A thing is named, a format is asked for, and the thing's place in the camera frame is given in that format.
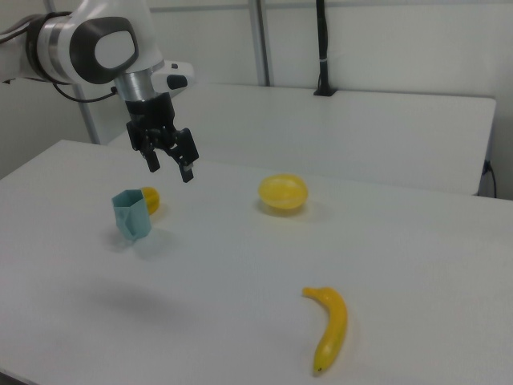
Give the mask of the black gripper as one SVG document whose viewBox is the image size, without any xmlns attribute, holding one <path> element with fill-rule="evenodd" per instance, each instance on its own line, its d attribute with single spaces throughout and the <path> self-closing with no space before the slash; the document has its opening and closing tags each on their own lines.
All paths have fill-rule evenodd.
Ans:
<svg viewBox="0 0 513 385">
<path fill-rule="evenodd" d="M 126 101 L 130 121 L 126 124 L 131 147 L 146 160 L 150 172 L 160 169 L 155 148 L 162 149 L 179 166 L 184 183 L 194 177 L 193 164 L 199 153 L 188 128 L 176 130 L 171 96 L 160 94 L 152 99 Z"/>
</svg>

